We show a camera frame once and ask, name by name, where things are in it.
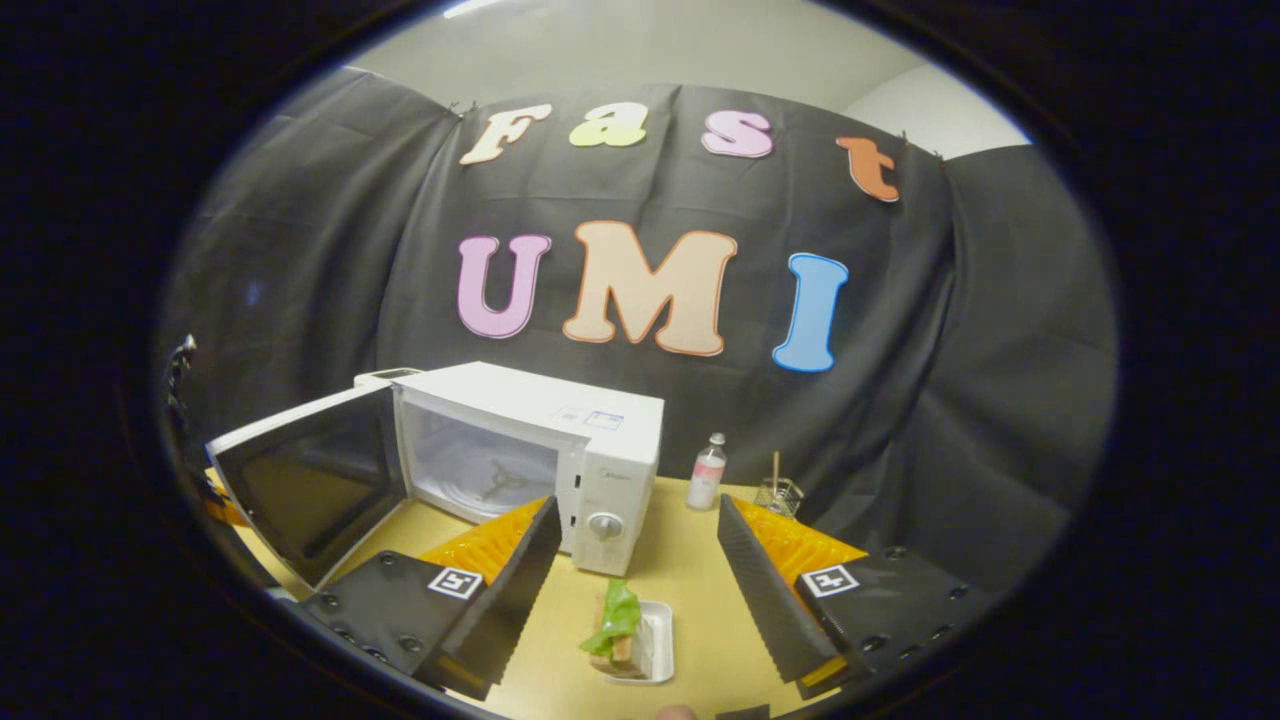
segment bottle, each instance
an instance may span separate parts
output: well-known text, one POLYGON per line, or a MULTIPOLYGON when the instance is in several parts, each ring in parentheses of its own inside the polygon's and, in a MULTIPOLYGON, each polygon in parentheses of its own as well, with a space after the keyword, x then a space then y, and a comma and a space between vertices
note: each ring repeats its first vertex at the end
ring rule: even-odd
POLYGON ((714 433, 712 443, 698 454, 694 462, 694 477, 689 483, 689 496, 685 505, 692 510, 710 510, 719 495, 719 480, 724 474, 724 465, 728 464, 728 455, 722 450, 724 436, 714 433))

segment microwave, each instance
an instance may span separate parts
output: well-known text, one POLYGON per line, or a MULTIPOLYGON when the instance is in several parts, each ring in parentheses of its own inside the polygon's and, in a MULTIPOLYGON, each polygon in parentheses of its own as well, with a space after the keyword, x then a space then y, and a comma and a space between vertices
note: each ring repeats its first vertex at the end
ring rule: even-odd
POLYGON ((660 398, 488 363, 401 368, 206 451, 253 532, 312 591, 403 502, 483 523, 549 495, 573 565, 625 575, 662 416, 660 398))

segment yellow table surface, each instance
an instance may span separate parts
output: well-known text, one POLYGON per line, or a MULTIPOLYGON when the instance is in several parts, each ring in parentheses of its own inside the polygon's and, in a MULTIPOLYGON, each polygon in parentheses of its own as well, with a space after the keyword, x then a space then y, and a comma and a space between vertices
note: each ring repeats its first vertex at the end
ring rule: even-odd
MULTIPOLYGON (((818 702, 783 684, 716 538, 717 503, 707 512, 685 506, 687 480, 658 478, 636 543, 627 587, 640 600, 666 602, 673 615, 676 674, 660 685, 611 683, 591 670, 577 644, 590 637, 595 598, 607 575, 556 557, 520 643, 499 684, 484 702, 449 694, 517 720, 646 720, 666 705, 687 705, 699 717, 769 705, 771 715, 818 702)), ((751 500, 754 487, 722 486, 751 500)), ((421 502, 406 502, 338 569, 353 570, 378 552, 419 556, 472 525, 421 502)), ((264 568, 298 600, 310 591, 248 528, 236 528, 264 568)))

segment blue letter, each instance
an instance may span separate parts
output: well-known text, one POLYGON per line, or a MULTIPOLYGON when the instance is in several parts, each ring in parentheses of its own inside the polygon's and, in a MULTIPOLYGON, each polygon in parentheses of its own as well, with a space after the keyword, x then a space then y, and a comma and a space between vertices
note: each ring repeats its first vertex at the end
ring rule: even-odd
POLYGON ((796 277, 796 302, 787 341, 773 348, 773 361, 797 373, 829 370, 836 364, 828 347, 831 320, 849 268, 812 252, 796 252, 787 268, 796 277))

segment ceiling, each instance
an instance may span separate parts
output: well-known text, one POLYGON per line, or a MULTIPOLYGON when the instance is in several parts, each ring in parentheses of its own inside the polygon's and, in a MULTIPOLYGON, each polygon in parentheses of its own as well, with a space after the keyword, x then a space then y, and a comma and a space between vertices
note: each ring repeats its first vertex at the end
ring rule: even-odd
POLYGON ((677 82, 841 113, 919 55, 806 0, 502 0, 411 22, 349 64, 438 102, 677 82))

